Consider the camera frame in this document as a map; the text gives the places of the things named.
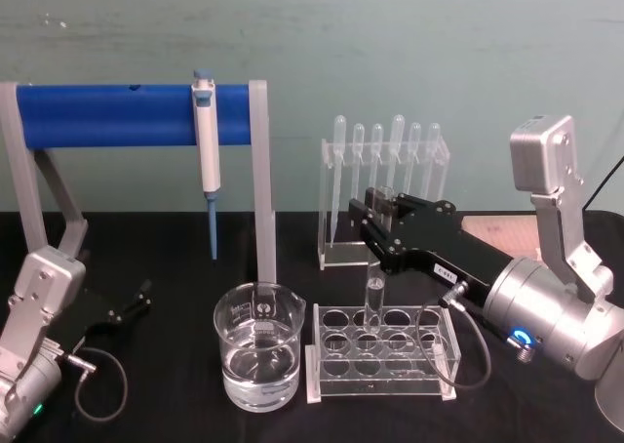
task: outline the pipette rack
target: pipette rack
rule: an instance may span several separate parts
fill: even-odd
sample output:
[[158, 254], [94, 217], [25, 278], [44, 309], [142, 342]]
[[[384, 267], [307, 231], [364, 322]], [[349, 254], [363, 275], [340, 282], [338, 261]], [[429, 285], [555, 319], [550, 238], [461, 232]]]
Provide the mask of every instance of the pipette rack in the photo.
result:
[[[360, 145], [353, 142], [351, 133], [348, 132], [349, 127], [353, 130], [353, 124], [355, 123], [350, 125], [347, 123], [347, 136], [345, 143], [341, 147], [343, 148], [340, 151], [341, 157], [336, 159], [333, 142], [326, 140], [321, 142], [321, 190], [318, 230], [318, 255], [321, 270], [324, 270], [327, 266], [366, 265], [368, 263], [368, 248], [357, 238], [357, 234], [351, 229], [351, 221], [346, 214], [349, 199], [353, 197], [351, 187], [355, 178], [353, 170], [358, 167], [358, 165], [354, 165], [355, 162], [360, 162], [356, 191], [356, 198], [360, 200], [364, 200], [364, 193], [370, 185], [371, 166], [375, 159], [377, 166], [375, 187], [386, 185], [392, 187], [395, 194], [404, 192], [430, 201], [442, 199], [445, 187], [450, 154], [438, 124], [431, 124], [428, 127], [426, 136], [422, 138], [420, 126], [417, 123], [412, 123], [411, 126], [406, 123], [403, 140], [398, 144], [384, 140], [380, 144], [378, 157], [374, 151], [375, 146], [371, 141], [365, 141], [360, 143]], [[413, 133], [411, 131], [412, 128], [415, 128], [417, 132]], [[370, 135], [371, 132], [367, 131], [366, 139]], [[332, 242], [330, 227], [333, 195], [332, 180], [334, 180], [336, 161], [340, 162], [342, 169], [348, 168], [352, 169], [352, 171], [341, 171], [340, 179], [342, 182], [339, 190], [339, 206], [337, 206], [337, 230]], [[394, 176], [389, 181], [388, 173], [392, 174], [390, 168], [393, 165], [395, 167]]]
[[[361, 306], [313, 309], [314, 343], [305, 347], [308, 403], [323, 396], [440, 395], [456, 397], [425, 360], [414, 337], [420, 306], [384, 306], [379, 331], [363, 327]], [[418, 334], [436, 368], [455, 380], [461, 353], [449, 311], [423, 311]]]

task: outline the black tabletop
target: black tabletop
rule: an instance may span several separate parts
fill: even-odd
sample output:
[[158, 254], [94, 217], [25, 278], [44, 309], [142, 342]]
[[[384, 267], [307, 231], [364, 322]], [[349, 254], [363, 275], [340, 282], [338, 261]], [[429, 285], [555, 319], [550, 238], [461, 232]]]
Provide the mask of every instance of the black tabletop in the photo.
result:
[[[78, 373], [63, 381], [19, 437], [20, 442], [610, 442], [624, 441], [601, 416], [594, 384], [541, 357], [528, 366], [487, 336], [493, 363], [489, 383], [439, 397], [335, 397], [307, 404], [302, 368], [299, 391], [284, 408], [263, 415], [239, 410], [223, 390], [213, 308], [228, 289], [250, 276], [249, 214], [219, 215], [219, 259], [210, 261], [204, 214], [93, 214], [85, 247], [91, 252], [86, 286], [121, 302], [149, 278], [153, 307], [129, 330], [93, 340], [124, 364], [130, 381], [128, 406], [115, 422], [86, 422], [73, 404]], [[48, 218], [51, 239], [61, 229]], [[319, 271], [313, 214], [279, 214], [278, 280], [312, 304], [357, 305], [365, 270]], [[586, 216], [586, 237], [615, 274], [611, 299], [624, 305], [624, 220], [609, 213]], [[14, 287], [25, 247], [16, 215], [0, 215], [0, 298]], [[386, 304], [419, 304], [443, 291], [411, 273], [389, 281]], [[455, 330], [462, 351], [458, 379], [482, 372], [479, 348], [461, 317]], [[311, 342], [311, 314], [302, 332]], [[113, 411], [120, 384], [100, 364], [85, 387], [93, 413]]]

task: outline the wall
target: wall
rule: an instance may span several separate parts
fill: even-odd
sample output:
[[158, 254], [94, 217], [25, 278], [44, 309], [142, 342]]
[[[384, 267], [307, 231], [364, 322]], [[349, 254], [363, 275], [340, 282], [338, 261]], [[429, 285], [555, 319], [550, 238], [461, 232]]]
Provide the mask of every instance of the wall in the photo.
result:
[[[0, 0], [0, 80], [187, 83], [196, 66], [267, 79], [278, 210], [317, 207], [308, 181], [336, 114], [440, 122], [446, 196], [465, 209], [528, 208], [509, 135], [534, 114], [572, 114], [589, 190], [624, 152], [622, 58], [621, 0]], [[223, 154], [219, 207], [248, 210], [249, 150]], [[86, 210], [203, 210], [193, 148], [58, 156]], [[596, 207], [624, 211], [623, 181]], [[0, 210], [15, 208], [1, 150]]]

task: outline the blue horizontal bar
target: blue horizontal bar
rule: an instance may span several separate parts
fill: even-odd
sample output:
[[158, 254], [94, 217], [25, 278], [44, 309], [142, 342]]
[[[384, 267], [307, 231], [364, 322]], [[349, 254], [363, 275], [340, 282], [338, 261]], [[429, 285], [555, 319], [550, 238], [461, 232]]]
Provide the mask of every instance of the blue horizontal bar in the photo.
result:
[[[189, 85], [18, 86], [26, 146], [195, 145]], [[218, 143], [249, 145], [249, 87], [216, 85]]]

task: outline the pipette stand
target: pipette stand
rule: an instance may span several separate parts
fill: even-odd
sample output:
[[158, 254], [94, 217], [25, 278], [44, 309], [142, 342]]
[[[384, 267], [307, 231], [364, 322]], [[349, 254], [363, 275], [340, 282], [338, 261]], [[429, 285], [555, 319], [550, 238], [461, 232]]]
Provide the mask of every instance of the pipette stand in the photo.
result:
[[[422, 313], [420, 334], [437, 368], [454, 381], [461, 354], [449, 311]], [[438, 378], [414, 337], [419, 306], [384, 306], [378, 333], [363, 326], [361, 306], [313, 309], [314, 342], [305, 347], [308, 403], [324, 396], [440, 395], [456, 397]]]
[[[252, 146], [257, 277], [276, 282], [267, 85], [265, 81], [217, 84], [215, 95], [218, 144]], [[38, 167], [66, 223], [58, 248], [72, 258], [80, 251], [87, 221], [50, 149], [196, 144], [190, 83], [30, 86], [4, 82], [0, 83], [0, 128], [28, 251], [48, 245]]]
[[[351, 221], [346, 212], [338, 212], [336, 235], [335, 239], [332, 240], [330, 224], [333, 187], [330, 181], [335, 182], [333, 174], [336, 161], [341, 161], [343, 167], [341, 177], [344, 179], [340, 185], [338, 207], [345, 209], [345, 211], [349, 199], [355, 197], [362, 200], [364, 191], [371, 185], [374, 187], [389, 186], [395, 194], [400, 192], [417, 194], [418, 197], [432, 201], [442, 199], [445, 186], [450, 154], [437, 124], [429, 126], [424, 139], [420, 137], [418, 132], [417, 138], [410, 141], [412, 133], [408, 133], [406, 130], [404, 140], [398, 146], [393, 147], [393, 143], [390, 141], [382, 142], [378, 156], [374, 152], [373, 142], [365, 141], [364, 144], [360, 145], [353, 142], [349, 129], [353, 129], [354, 124], [347, 123], [347, 144], [344, 145], [344, 153], [341, 158], [335, 158], [332, 142], [326, 140], [321, 142], [318, 230], [318, 255], [321, 270], [328, 266], [366, 265], [369, 258], [369, 250], [366, 245], [352, 233]], [[370, 136], [370, 132], [367, 130], [367, 138]], [[370, 184], [370, 173], [375, 159], [376, 183]], [[344, 171], [344, 169], [352, 169], [354, 162], [357, 161], [360, 162], [359, 166], [355, 166], [356, 169], [359, 168], [357, 170], [359, 173], [358, 187], [356, 194], [353, 194], [351, 183], [355, 178], [354, 172]], [[394, 174], [389, 181], [388, 172], [393, 166], [395, 168]]]

